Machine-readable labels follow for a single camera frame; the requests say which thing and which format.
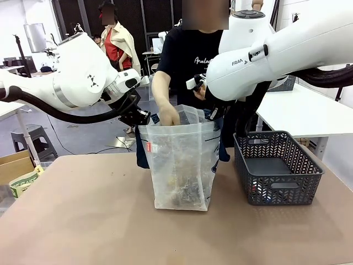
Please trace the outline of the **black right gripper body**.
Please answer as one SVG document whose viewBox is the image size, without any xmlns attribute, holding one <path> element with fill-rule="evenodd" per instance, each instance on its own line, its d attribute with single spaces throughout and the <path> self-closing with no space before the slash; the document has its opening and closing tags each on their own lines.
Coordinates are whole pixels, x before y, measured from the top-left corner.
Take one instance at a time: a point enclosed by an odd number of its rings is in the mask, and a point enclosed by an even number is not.
<svg viewBox="0 0 353 265">
<path fill-rule="evenodd" d="M 235 104 L 234 100 L 231 101 L 218 101 L 212 103 L 212 108 L 210 110 L 209 120 L 214 121 L 223 117 L 228 109 Z"/>
</svg>

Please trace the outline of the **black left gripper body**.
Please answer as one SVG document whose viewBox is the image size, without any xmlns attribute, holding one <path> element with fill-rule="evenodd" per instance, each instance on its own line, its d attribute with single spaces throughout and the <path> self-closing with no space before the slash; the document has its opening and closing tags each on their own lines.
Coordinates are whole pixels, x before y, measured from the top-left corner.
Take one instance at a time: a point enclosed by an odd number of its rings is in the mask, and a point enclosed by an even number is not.
<svg viewBox="0 0 353 265">
<path fill-rule="evenodd" d="M 147 125 L 150 121 L 151 112 L 142 110 L 138 106 L 140 99 L 141 96 L 137 94 L 130 95 L 127 98 L 127 103 L 123 105 L 125 108 L 118 117 L 118 120 L 130 127 Z"/>
</svg>

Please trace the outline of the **person's left hand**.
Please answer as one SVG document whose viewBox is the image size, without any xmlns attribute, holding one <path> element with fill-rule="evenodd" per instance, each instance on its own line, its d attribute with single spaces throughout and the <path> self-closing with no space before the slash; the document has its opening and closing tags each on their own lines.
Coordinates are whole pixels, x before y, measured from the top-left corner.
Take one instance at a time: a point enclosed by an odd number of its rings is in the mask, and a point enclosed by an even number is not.
<svg viewBox="0 0 353 265">
<path fill-rule="evenodd" d="M 203 84 L 197 90 L 193 90 L 194 96 L 199 100 L 205 100 L 206 86 Z"/>
</svg>

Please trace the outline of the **person's right hand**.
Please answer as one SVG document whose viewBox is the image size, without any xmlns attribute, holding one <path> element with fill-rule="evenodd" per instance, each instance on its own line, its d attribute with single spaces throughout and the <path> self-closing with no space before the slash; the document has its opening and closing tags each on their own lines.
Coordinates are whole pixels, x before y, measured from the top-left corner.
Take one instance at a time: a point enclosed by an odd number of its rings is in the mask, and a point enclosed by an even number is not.
<svg viewBox="0 0 353 265">
<path fill-rule="evenodd" d="M 170 103 L 159 106 L 159 118 L 162 126 L 180 125 L 180 116 Z"/>
</svg>

